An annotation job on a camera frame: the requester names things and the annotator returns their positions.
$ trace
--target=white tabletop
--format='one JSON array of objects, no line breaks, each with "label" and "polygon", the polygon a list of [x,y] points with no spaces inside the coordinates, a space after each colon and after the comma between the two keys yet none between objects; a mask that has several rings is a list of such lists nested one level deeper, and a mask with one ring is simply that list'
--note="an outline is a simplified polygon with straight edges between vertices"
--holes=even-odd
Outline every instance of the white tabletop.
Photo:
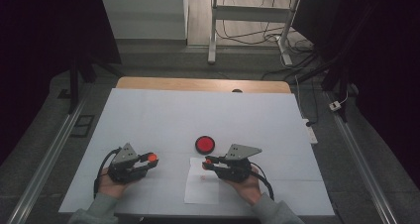
[{"label": "white tabletop", "polygon": [[297,215],[334,215],[293,94],[118,88],[59,212],[87,209],[103,159],[129,142],[138,154],[156,153],[159,163],[126,190],[116,213],[253,216],[234,189],[218,180],[218,204],[184,203],[190,158],[203,158],[194,146],[200,136],[215,140],[212,156],[225,155],[232,144],[261,148],[250,161],[262,167],[276,201],[284,200]]}]

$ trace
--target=hand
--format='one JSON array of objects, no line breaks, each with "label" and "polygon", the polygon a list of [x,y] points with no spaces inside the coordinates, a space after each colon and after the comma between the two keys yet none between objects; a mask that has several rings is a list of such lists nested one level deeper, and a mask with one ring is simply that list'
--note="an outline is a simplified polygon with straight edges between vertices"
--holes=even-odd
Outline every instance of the hand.
[{"label": "hand", "polygon": [[108,172],[108,168],[104,168],[101,171],[98,192],[107,194],[117,199],[121,198],[123,196],[124,190],[126,190],[126,188],[130,186],[130,184],[135,182],[134,181],[134,182],[126,183],[126,184],[120,183],[120,182],[114,182],[111,179],[111,177],[107,174],[107,172]]},{"label": "hand", "polygon": [[[253,171],[258,173],[259,171],[253,167]],[[259,179],[250,175],[243,182],[237,183],[229,180],[224,180],[235,188],[238,194],[246,200],[250,205],[254,206],[260,198],[262,193],[260,191]]]}]

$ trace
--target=sleeve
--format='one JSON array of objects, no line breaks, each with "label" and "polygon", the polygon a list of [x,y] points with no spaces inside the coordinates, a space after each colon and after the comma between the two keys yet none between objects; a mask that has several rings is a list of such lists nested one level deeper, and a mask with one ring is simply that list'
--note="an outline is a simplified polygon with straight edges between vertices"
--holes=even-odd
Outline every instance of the sleeve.
[{"label": "sleeve", "polygon": [[284,201],[275,203],[265,193],[252,207],[262,224],[304,224]]},{"label": "sleeve", "polygon": [[89,209],[78,209],[68,220],[68,224],[117,224],[114,209],[118,199],[103,193],[97,193]]}]

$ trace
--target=red button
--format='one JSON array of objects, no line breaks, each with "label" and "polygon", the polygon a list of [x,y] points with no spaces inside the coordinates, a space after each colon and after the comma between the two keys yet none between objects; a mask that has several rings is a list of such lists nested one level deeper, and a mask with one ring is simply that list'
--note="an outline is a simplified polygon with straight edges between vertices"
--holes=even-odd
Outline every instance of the red button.
[{"label": "red button", "polygon": [[213,152],[215,147],[214,140],[208,136],[202,136],[195,142],[195,149],[201,155],[208,155]]}]

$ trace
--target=wooden edge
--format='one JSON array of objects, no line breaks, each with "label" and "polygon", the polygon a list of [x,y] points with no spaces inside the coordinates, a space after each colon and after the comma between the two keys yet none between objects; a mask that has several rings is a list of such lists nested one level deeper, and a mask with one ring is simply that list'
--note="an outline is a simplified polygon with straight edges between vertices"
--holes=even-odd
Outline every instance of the wooden edge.
[{"label": "wooden edge", "polygon": [[283,81],[254,81],[201,78],[122,77],[117,88],[249,93],[291,93]]}]

